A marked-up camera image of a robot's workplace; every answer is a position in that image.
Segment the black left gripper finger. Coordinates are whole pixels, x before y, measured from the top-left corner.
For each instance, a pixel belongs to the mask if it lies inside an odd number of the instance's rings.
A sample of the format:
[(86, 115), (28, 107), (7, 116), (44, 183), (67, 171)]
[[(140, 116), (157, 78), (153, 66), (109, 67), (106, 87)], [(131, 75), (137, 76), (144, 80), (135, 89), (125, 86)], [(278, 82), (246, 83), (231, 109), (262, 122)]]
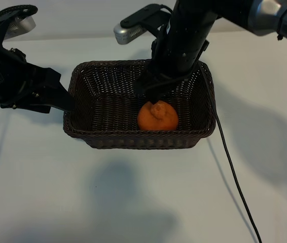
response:
[(58, 85), (55, 88), (45, 87), (44, 104), (68, 112), (73, 111), (75, 108), (74, 98), (63, 85)]
[(51, 110), (50, 106), (36, 104), (29, 100), (22, 100), (22, 101), (16, 102), (14, 105), (18, 109), (24, 109), (24, 110), (45, 113), (45, 114), (50, 113), (50, 110)]

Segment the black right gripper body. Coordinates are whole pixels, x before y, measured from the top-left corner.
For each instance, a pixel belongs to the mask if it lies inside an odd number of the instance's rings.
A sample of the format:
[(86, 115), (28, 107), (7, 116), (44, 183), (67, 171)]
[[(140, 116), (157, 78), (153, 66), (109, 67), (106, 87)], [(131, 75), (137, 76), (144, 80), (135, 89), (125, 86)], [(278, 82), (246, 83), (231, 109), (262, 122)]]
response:
[(157, 43), (147, 72), (153, 76), (186, 76), (218, 14), (214, 1), (176, 1)]

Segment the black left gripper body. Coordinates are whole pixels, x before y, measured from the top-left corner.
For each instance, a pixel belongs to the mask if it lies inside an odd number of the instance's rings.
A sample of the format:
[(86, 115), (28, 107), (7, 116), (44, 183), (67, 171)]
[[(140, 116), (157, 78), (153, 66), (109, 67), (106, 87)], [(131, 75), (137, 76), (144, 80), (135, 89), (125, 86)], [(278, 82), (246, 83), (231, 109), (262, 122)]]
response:
[(32, 17), (0, 17), (0, 106), (16, 109), (15, 103), (29, 100), (44, 104), (44, 88), (61, 85), (61, 75), (26, 61), (19, 49), (5, 49), (3, 41), (35, 28)]

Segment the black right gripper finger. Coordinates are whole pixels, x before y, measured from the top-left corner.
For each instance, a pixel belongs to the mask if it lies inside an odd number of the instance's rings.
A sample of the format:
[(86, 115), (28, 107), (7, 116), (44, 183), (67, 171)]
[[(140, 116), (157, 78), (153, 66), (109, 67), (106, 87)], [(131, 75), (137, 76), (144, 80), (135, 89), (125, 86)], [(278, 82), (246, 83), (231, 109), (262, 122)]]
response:
[(135, 80), (135, 91), (137, 93), (146, 93), (148, 90), (159, 89), (166, 85), (169, 80), (162, 76), (151, 72), (143, 72)]
[(152, 104), (156, 104), (165, 94), (176, 87), (176, 82), (173, 80), (154, 79), (146, 89), (146, 98)]

